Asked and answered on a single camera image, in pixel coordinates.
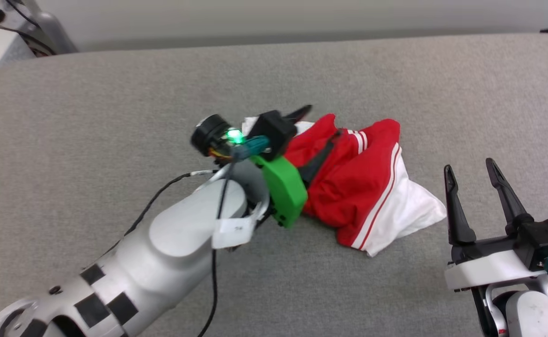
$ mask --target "white wall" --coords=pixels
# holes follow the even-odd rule
[[[548,28],[548,0],[30,0],[79,51]]]

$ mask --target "gray fabric surface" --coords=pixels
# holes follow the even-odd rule
[[[503,234],[493,157],[527,210],[548,218],[548,35],[460,36],[64,55],[0,69],[0,309],[91,263],[181,173],[212,167],[189,144],[202,117],[314,104],[357,129],[402,124],[413,181],[441,200],[452,164],[479,238]],[[189,194],[184,179],[148,220]],[[447,290],[446,222],[375,258],[301,218],[269,220],[220,254],[209,336],[479,336],[468,292]],[[144,337],[195,336],[207,279]]]

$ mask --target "red stripe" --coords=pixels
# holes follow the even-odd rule
[[[361,243],[361,246],[359,246],[359,250],[363,250],[363,245],[365,245],[367,238],[370,236],[370,232],[372,231],[372,228],[374,226],[374,222],[376,222],[376,218],[378,217],[378,213],[380,213],[380,210],[382,207],[384,207],[384,203],[388,199],[388,196],[390,196],[392,192],[392,188],[394,188],[394,182],[396,181],[396,158],[398,156],[398,152],[400,152],[400,148],[396,150],[396,153],[394,155],[394,159],[392,160],[392,170],[394,171],[394,178],[392,179],[392,185],[390,186],[390,190],[388,190],[387,196],[385,196],[384,200],[382,201],[382,205],[380,205],[380,208],[376,211],[376,215],[374,215],[374,218],[372,219],[372,223],[370,224],[370,228],[367,230],[367,234],[365,235],[363,242]]]

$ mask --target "red and white garment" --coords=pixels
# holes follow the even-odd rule
[[[291,141],[286,158],[306,164],[337,128],[325,115]],[[337,228],[342,245],[376,255],[394,239],[446,217],[446,208],[409,180],[398,144],[400,125],[392,119],[358,132],[343,130],[308,189],[303,211]]]

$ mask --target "green led light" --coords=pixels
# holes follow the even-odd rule
[[[230,129],[226,132],[226,138],[233,144],[244,143],[244,135],[238,129]]]

